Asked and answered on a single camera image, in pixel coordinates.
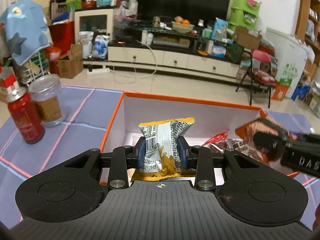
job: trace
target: tile floor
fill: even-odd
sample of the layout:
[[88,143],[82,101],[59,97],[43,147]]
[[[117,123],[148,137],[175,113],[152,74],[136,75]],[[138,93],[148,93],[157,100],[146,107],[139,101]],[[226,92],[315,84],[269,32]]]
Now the tile floor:
[[[62,79],[62,84],[85,85],[90,87],[108,88],[115,90],[137,91],[144,93],[162,94],[170,96],[180,96],[189,98],[199,98],[206,100],[215,100],[221,102],[231,102],[238,104],[249,104],[250,91],[240,88],[236,93],[235,86],[222,85],[212,82],[192,80],[186,78],[170,77],[163,75],[148,75],[137,73],[136,76],[148,76],[147,78],[129,78],[134,76],[132,72],[117,71],[117,74],[97,74],[87,76],[86,70],[76,76],[74,79]],[[257,93],[253,96],[254,106],[260,106],[263,109],[268,107],[268,97],[266,93]],[[303,102],[294,102],[285,99],[282,102],[271,101],[271,111],[304,114],[314,127],[315,131],[320,133],[320,119],[318,119]],[[10,114],[6,104],[0,102],[0,127],[9,118]]]

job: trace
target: green print on white panel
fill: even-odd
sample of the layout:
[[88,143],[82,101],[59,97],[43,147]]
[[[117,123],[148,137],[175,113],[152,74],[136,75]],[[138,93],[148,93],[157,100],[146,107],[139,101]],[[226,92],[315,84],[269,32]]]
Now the green print on white panel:
[[279,83],[291,86],[292,80],[298,76],[296,64],[287,64],[282,73]]

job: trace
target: red soda can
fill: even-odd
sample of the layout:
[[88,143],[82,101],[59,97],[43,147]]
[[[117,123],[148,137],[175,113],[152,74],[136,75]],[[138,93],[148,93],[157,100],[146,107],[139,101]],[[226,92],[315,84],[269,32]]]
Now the red soda can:
[[26,143],[40,141],[44,135],[44,127],[27,89],[20,87],[13,90],[8,95],[7,102],[11,117]]

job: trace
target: gray star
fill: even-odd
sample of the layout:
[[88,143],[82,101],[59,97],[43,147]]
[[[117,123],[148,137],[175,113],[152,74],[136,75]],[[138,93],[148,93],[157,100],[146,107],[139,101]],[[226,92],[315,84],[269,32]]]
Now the gray star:
[[21,55],[21,44],[26,38],[20,38],[19,33],[16,33],[11,40],[8,40],[8,47],[10,52],[13,54]]

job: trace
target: drawer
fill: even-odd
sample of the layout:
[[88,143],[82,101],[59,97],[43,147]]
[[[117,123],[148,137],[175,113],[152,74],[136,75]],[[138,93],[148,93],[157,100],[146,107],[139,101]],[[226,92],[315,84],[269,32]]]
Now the drawer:
[[[158,65],[162,65],[164,51],[153,50]],[[123,61],[155,65],[155,60],[149,49],[108,47],[108,59],[110,61]]]
[[213,74],[236,77],[239,65],[213,58],[189,56],[187,69],[205,71]]
[[170,67],[187,68],[189,55],[166,51],[164,53],[163,65]]

